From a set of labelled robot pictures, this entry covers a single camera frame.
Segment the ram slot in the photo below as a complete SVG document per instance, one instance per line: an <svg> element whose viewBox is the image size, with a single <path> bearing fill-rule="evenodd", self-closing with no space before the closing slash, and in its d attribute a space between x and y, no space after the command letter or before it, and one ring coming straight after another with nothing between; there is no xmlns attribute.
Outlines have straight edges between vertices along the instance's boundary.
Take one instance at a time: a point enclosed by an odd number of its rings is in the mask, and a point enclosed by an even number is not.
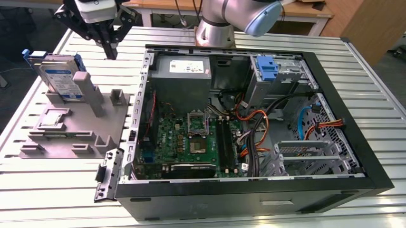
<svg viewBox="0 0 406 228"><path fill-rule="evenodd" d="M218 120L215 129L220 170L232 170L235 168L235 156L228 121Z"/></svg>

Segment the wooden table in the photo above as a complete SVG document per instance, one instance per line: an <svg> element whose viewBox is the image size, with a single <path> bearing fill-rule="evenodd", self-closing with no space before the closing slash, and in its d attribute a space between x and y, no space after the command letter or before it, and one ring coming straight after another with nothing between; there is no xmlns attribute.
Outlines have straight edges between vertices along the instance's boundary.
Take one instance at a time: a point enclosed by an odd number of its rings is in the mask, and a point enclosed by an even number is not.
<svg viewBox="0 0 406 228"><path fill-rule="evenodd" d="M196 8L199 9L200 0L195 0ZM196 15L192 0L178 0L180 14ZM152 26L152 14L178 14L175 0L131 0L124 5L135 7L142 14L142 19L146 27ZM285 21L309 22L313 23L309 36L319 36L326 23L334 17L333 12L325 6L319 11L313 7L311 3L294 2L285 6Z"/></svg>

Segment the case bracket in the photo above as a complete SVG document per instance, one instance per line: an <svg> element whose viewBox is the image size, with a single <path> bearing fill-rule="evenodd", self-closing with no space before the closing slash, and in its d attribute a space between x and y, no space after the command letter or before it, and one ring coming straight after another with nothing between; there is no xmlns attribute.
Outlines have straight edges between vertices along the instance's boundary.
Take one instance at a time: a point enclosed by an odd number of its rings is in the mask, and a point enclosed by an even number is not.
<svg viewBox="0 0 406 228"><path fill-rule="evenodd" d="M122 168L124 150L116 148L106 153L103 164L99 165L96 173L98 188L95 194L95 203L104 201L116 201L115 189L119 182L119 173Z"/></svg>

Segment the wooden cabinet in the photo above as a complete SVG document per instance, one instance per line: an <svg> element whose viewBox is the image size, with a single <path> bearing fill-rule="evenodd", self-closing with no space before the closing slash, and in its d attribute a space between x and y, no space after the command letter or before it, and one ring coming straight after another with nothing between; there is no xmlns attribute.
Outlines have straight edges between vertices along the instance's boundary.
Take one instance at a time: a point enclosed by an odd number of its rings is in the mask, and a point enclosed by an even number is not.
<svg viewBox="0 0 406 228"><path fill-rule="evenodd" d="M405 0L326 0L334 13L322 36L347 37L370 65L406 31Z"/></svg>

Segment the white label sticker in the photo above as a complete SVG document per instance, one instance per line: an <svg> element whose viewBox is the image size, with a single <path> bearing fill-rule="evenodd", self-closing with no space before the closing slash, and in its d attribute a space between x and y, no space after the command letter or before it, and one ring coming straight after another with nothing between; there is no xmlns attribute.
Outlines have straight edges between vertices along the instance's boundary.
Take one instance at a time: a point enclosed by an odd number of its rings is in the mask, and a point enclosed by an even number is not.
<svg viewBox="0 0 406 228"><path fill-rule="evenodd" d="M246 163L240 164L240 169L248 171L248 164Z"/></svg>
<svg viewBox="0 0 406 228"><path fill-rule="evenodd" d="M244 101L240 101L240 105L247 108L248 107L248 104L244 102Z"/></svg>
<svg viewBox="0 0 406 228"><path fill-rule="evenodd" d="M83 96L79 86L75 84L69 70L45 70L47 78L57 93L65 98Z"/></svg>
<svg viewBox="0 0 406 228"><path fill-rule="evenodd" d="M172 60L170 73L203 73L203 61Z"/></svg>

